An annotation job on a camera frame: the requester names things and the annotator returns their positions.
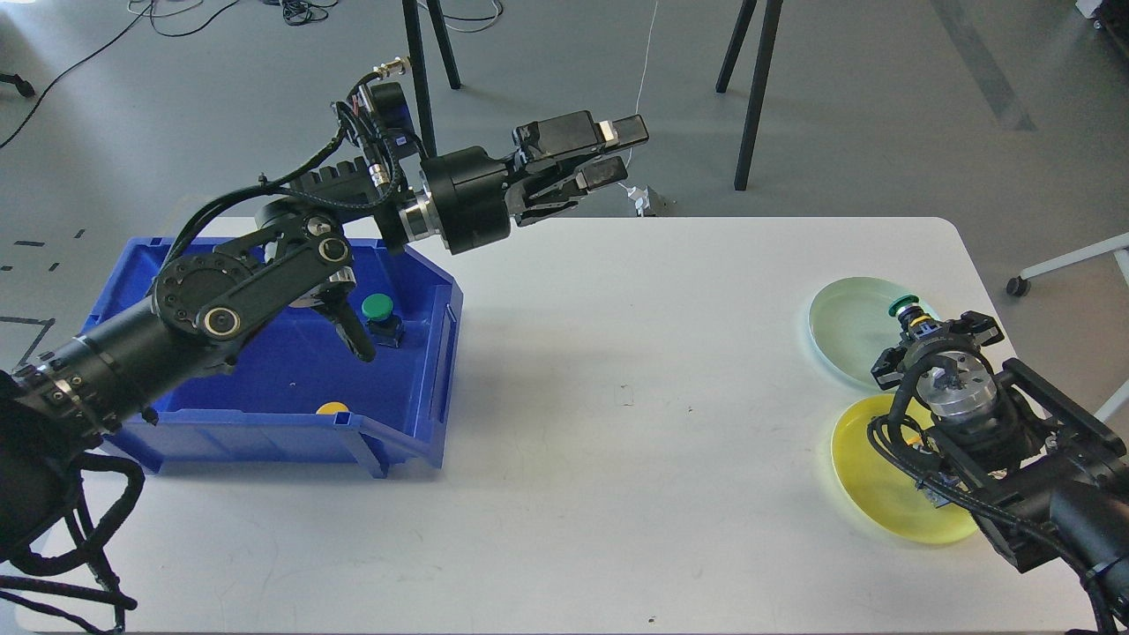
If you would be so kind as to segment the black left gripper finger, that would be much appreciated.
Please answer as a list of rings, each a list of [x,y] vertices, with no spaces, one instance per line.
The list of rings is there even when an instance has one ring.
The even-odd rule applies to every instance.
[[[610,153],[621,153],[650,138],[639,114],[616,121],[595,121],[589,111],[533,121],[513,130],[513,173],[533,176],[548,169],[564,168],[574,162],[592,160]]]
[[[566,160],[555,168],[539,169],[511,184],[511,219],[527,228],[534,221],[569,212],[593,191],[625,177],[625,160],[618,155]]]

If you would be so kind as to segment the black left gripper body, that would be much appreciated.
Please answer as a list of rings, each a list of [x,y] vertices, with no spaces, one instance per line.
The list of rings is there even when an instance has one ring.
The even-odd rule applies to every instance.
[[[505,192],[511,184],[513,157],[515,153],[493,158],[475,146],[421,160],[441,237],[454,256],[511,234]]]

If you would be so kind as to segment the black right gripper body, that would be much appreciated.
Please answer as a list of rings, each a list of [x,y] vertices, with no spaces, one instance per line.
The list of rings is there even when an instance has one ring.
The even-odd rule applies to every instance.
[[[879,354],[870,366],[870,376],[879,389],[896,388],[903,383],[914,386],[927,369],[943,365],[937,359],[942,354],[955,353],[959,357],[981,359],[981,348],[1005,340],[996,318],[972,310],[955,320],[939,322],[939,331],[919,341],[903,339],[900,331],[899,343]]]

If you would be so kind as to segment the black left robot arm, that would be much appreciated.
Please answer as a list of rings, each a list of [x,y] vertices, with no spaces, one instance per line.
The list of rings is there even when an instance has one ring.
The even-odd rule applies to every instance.
[[[231,371],[286,307],[310,307],[362,362],[376,345],[349,305],[349,221],[370,218],[393,252],[441,237],[452,254],[568,212],[625,179],[625,150],[649,140],[644,118],[577,111],[513,130],[504,158],[481,147],[437,155],[415,134],[403,59],[364,75],[336,101],[338,129],[310,160],[215,198],[172,241],[145,297],[40,364],[3,374],[3,600],[95,634],[81,617],[30,600],[108,604],[125,630],[137,606],[105,554],[135,508],[145,470],[97,453],[133,415],[190,379]]]

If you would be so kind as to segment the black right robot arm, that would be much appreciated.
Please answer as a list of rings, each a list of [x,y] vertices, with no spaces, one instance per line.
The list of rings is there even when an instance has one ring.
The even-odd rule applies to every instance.
[[[867,437],[943,504],[968,511],[1019,573],[1060,559],[1077,575],[1100,634],[1124,634],[1126,445],[1016,358],[994,369],[995,318],[933,318],[914,295],[889,307],[898,343],[870,367],[894,391]]]

